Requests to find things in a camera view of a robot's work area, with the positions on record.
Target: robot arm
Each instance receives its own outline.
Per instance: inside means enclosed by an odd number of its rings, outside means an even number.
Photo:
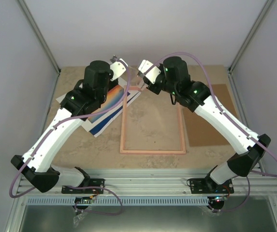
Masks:
[[[143,60],[138,68],[139,76],[147,84],[147,89],[156,94],[159,94],[161,90],[168,92],[172,104],[178,102],[207,120],[228,140],[236,152],[227,162],[213,168],[205,179],[200,181],[199,184],[205,187],[201,190],[206,191],[206,193],[214,193],[223,189],[222,184],[231,178],[237,175],[247,176],[264,155],[264,150],[249,139],[249,136],[244,135],[223,113],[226,112],[235,123],[263,145],[268,146],[270,138],[266,134],[259,136],[248,129],[228,112],[216,98],[223,108],[223,111],[220,111],[209,88],[202,82],[191,81],[187,64],[180,57],[167,58],[159,67],[152,68],[144,75],[144,72],[152,65],[148,60]]]
[[[118,78],[125,72],[125,67],[118,61],[111,65],[104,61],[93,61],[85,69],[85,77],[79,80],[74,89],[68,92],[60,103],[55,118],[41,135],[39,140],[23,156],[14,156],[11,163],[20,169],[31,158],[22,174],[39,191],[49,191],[54,186],[83,187],[90,180],[80,168],[61,168],[51,165],[51,162],[69,136],[86,120],[73,119],[62,123],[59,127],[54,126],[69,117],[91,114],[101,107],[106,101],[108,91],[118,85]],[[43,144],[32,157],[34,149],[39,142],[47,136]]]

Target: brown board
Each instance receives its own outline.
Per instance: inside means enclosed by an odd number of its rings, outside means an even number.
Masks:
[[[219,101],[237,117],[231,96],[225,84],[212,85],[215,95]],[[192,113],[189,109],[183,109],[187,135],[190,146],[213,146],[227,145],[229,142],[205,119]]]

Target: wooden table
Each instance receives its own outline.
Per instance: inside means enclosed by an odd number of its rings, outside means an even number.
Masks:
[[[57,97],[71,90],[79,79],[83,79],[85,67],[66,67],[61,70],[47,125],[52,121],[57,109]],[[226,84],[231,98],[232,90],[223,66],[206,66],[212,84]],[[189,66],[192,80],[206,83],[204,74],[199,66]],[[190,147],[186,137],[185,155],[121,155],[119,152],[121,135],[121,117],[116,120],[97,138],[79,127],[66,141],[53,160],[53,164],[62,167],[79,166],[92,169],[124,169],[124,168],[211,168],[226,161],[234,154],[230,145]]]

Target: white wall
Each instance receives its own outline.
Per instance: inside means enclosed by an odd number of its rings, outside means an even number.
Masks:
[[[176,51],[229,66],[265,0],[26,0],[59,66]]]
[[[0,232],[13,200],[10,159],[37,140],[57,75],[14,0],[0,0]]]
[[[233,76],[252,128],[271,137],[270,149],[277,154],[277,1]],[[268,155],[264,161],[267,171],[277,173]]]

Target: wooden frame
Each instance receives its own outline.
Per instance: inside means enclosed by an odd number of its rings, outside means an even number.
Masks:
[[[129,90],[139,90],[138,87],[130,87]],[[177,118],[179,128],[179,138],[181,150],[126,150],[125,138],[126,138],[126,118],[127,118],[127,96],[123,100],[123,112],[122,112],[122,124],[121,124],[121,141],[120,141],[120,153],[121,154],[151,154],[151,155],[183,155],[186,153],[185,135],[182,121],[181,106],[177,103]]]

